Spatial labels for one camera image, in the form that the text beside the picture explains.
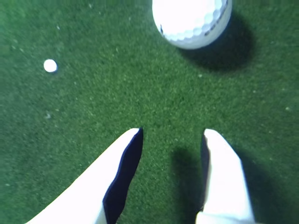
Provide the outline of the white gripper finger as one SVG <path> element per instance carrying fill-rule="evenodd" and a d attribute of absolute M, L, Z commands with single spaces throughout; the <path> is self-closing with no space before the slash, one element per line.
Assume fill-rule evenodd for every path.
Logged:
<path fill-rule="evenodd" d="M 203 204 L 197 224 L 253 224 L 255 217 L 242 161 L 216 130 L 202 136 Z"/>
<path fill-rule="evenodd" d="M 142 147 L 143 129 L 127 130 L 28 223 L 116 223 L 125 207 Z"/>

